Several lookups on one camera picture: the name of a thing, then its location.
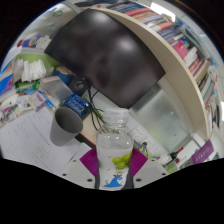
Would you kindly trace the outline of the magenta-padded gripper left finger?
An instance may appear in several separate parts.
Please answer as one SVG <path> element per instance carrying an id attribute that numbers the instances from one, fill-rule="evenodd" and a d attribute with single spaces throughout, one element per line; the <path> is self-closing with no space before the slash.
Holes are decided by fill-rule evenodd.
<path id="1" fill-rule="evenodd" d="M 98 161 L 95 148 L 80 157 L 74 156 L 60 174 L 62 178 L 89 189 L 95 188 L 97 175 Z"/>

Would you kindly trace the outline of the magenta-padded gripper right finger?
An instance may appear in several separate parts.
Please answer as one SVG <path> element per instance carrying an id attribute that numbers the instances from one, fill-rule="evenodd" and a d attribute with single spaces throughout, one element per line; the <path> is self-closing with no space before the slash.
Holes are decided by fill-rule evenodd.
<path id="1" fill-rule="evenodd" d="M 155 159 L 147 158 L 134 149 L 129 162 L 126 188 L 135 189 L 168 176 L 165 168 Z"/>

